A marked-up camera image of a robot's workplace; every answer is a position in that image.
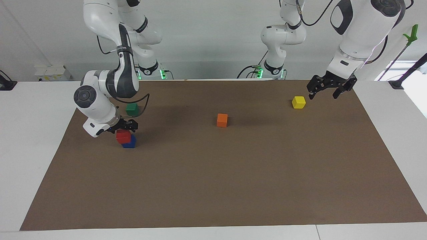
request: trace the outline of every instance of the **brown mat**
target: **brown mat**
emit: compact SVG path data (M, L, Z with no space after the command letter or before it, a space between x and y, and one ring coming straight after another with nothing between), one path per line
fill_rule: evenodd
M21 230L426 222L356 94L306 83L143 82L136 149L77 111Z

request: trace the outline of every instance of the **orange cube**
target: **orange cube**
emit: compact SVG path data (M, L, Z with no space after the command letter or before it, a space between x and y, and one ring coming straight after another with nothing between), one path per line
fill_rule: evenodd
M220 128L226 128L228 122L228 114L218 114L218 119L216 120L216 126Z

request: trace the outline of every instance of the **table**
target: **table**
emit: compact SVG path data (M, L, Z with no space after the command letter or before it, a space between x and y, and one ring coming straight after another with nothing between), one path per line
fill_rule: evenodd
M0 93L0 239L424 239L427 234L427 223L17 232L74 113L78 86L20 82ZM405 92L386 82L361 81L355 91L426 211L426 118Z

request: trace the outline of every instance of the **blue cube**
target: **blue cube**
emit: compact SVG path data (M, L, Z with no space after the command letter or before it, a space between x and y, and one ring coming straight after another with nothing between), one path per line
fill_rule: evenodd
M131 142L122 144L123 148L135 148L136 145L136 137L132 134L131 136Z

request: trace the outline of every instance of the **toy block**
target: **toy block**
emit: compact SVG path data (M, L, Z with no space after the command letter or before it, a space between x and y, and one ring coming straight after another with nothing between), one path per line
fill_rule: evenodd
M304 97L294 97L292 100L292 106L295 109L303 109L305 107L305 98Z
M120 144L130 143L132 141L132 134L129 130L119 129L116 131L116 140Z
M126 106L126 113L131 117L138 116L138 114L139 114L138 104L137 103L128 104Z
M218 118L216 120L216 126L220 128L226 128L228 122L228 114L218 114Z
M136 145L136 137L131 134L131 142L122 144L123 148L135 148Z

